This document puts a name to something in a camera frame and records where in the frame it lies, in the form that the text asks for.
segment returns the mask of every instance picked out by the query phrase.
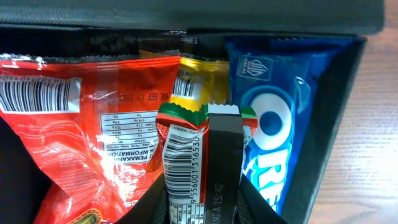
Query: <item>nutrition information label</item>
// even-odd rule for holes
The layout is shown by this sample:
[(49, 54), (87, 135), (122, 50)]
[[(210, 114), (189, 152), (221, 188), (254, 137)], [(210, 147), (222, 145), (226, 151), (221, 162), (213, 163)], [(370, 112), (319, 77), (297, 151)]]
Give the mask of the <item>nutrition information label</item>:
[(158, 138), (157, 111), (101, 114), (104, 150), (116, 164), (149, 161), (155, 153)]

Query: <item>barcode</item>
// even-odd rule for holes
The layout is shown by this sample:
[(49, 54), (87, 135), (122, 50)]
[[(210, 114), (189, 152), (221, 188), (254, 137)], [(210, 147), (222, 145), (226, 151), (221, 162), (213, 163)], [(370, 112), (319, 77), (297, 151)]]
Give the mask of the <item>barcode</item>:
[(169, 201), (177, 204), (199, 203), (201, 131), (171, 125), (163, 151), (164, 173)]
[(174, 82), (172, 94), (175, 96), (197, 99), (200, 97), (203, 77), (180, 69)]
[(81, 78), (0, 76), (4, 113), (78, 113)]

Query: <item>halal logo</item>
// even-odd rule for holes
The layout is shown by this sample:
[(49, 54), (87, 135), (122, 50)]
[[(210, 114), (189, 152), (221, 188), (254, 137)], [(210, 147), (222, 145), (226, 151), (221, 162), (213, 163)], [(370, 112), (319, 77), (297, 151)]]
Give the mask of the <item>halal logo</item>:
[(101, 212), (95, 208), (92, 208), (79, 215), (69, 224), (98, 224), (101, 219)]
[(254, 59), (248, 62), (248, 67), (246, 71), (250, 75), (257, 77), (259, 75), (264, 74), (264, 72), (268, 72), (268, 68), (265, 65), (263, 65), (259, 60)]

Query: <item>wooden table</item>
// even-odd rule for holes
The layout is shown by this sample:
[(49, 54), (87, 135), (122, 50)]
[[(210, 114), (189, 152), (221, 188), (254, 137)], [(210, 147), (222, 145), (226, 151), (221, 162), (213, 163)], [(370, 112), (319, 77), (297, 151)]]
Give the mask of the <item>wooden table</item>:
[(309, 223), (398, 223), (398, 0), (369, 37)]

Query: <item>black box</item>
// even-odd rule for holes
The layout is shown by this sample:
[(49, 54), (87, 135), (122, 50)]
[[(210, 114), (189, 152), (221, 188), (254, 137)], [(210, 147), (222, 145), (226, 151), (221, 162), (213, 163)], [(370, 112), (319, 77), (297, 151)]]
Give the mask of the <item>black box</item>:
[(201, 49), (214, 55), (222, 51), (222, 37), (227, 35), (358, 40), (335, 58), (319, 81), (302, 152), (285, 199), (282, 218), (288, 223), (306, 223), (366, 42), (361, 35), (379, 32), (383, 22), (382, 0), (5, 0), (0, 5), (0, 41), (13, 39), (21, 44), (19, 48), (3, 44), (0, 52), (76, 57), (73, 53), (54, 55), (57, 49), (44, 49), (40, 44), (34, 48), (30, 41), (46, 38), (57, 43), (62, 38), (78, 39), (100, 32), (136, 34), (138, 29), (186, 30), (188, 35), (206, 40)]

